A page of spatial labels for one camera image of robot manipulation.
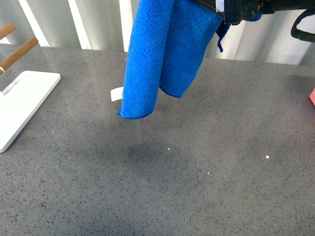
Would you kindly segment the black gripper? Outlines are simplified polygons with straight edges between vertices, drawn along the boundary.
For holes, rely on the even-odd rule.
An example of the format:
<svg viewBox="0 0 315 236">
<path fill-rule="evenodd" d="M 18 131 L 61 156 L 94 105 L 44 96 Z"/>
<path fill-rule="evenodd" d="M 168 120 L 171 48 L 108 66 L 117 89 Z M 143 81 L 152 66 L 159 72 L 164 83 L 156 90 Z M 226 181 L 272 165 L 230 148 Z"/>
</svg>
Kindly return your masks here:
<svg viewBox="0 0 315 236">
<path fill-rule="evenodd" d="M 225 24 L 237 25 L 245 19 L 276 11 L 314 9 L 314 0 L 195 0 L 215 14 L 223 17 Z"/>
</svg>

